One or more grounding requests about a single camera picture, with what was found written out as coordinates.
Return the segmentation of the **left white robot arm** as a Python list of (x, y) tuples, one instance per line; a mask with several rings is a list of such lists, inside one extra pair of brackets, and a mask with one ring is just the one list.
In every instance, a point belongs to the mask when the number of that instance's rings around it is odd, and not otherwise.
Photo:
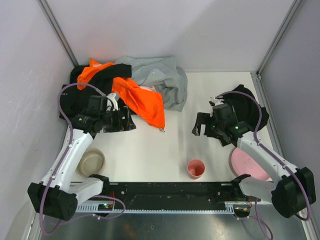
[(96, 135), (136, 129), (126, 106), (119, 106), (119, 95), (92, 95), (87, 106), (68, 121), (62, 149), (40, 183), (32, 182), (27, 193), (38, 214), (59, 220), (70, 220), (83, 202), (106, 194), (109, 178), (91, 174), (83, 182), (71, 186), (73, 175)]

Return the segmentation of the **black garment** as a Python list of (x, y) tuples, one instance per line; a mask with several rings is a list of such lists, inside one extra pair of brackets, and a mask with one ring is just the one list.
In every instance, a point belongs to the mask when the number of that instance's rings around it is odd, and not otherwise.
[[(255, 99), (255, 96), (253, 95), (252, 91), (246, 88), (243, 84), (238, 85), (232, 91), (242, 92)], [(226, 102), (233, 106), (237, 120), (239, 122), (246, 122), (251, 127), (252, 130), (255, 129), (258, 123), (260, 114), (259, 114), (257, 105), (249, 97), (244, 96), (242, 94), (238, 94), (238, 93), (228, 93), (221, 96), (220, 99), (223, 102)], [(261, 109), (262, 118), (260, 121), (260, 125), (258, 127), (258, 131), (260, 131), (262, 128), (264, 128), (267, 125), (270, 117), (265, 107), (260, 106), (260, 109)]]
[(70, 73), (70, 83), (73, 85), (63, 91), (60, 97), (60, 105), (69, 120), (86, 108), (90, 96), (98, 96), (99, 93), (90, 86), (98, 88), (108, 95), (112, 92), (115, 78), (130, 78), (132, 66), (127, 64), (106, 63), (100, 66), (80, 65)]

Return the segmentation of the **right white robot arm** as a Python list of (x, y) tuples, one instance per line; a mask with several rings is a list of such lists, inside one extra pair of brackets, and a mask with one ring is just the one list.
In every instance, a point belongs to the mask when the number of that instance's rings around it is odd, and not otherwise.
[(316, 202), (315, 181), (312, 171), (298, 168), (268, 148), (258, 137), (257, 131), (246, 121), (240, 121), (230, 103), (212, 99), (211, 112), (197, 113), (192, 134), (218, 139), (222, 146), (234, 145), (249, 155), (270, 177), (270, 181), (258, 180), (248, 174), (238, 177), (237, 184), (246, 196), (272, 203), (285, 218), (303, 209), (310, 210)]

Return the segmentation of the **orange jacket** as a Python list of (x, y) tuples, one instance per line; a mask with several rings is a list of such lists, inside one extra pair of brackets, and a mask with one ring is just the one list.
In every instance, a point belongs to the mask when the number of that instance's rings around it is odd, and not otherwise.
[(150, 126), (160, 130), (165, 129), (165, 109), (162, 95), (156, 91), (143, 89), (132, 79), (132, 66), (124, 63), (100, 64), (94, 59), (89, 65), (80, 66), (74, 81), (78, 83), (80, 93), (90, 93), (95, 90), (86, 86), (93, 85), (106, 95), (117, 93), (125, 105), (140, 116)]

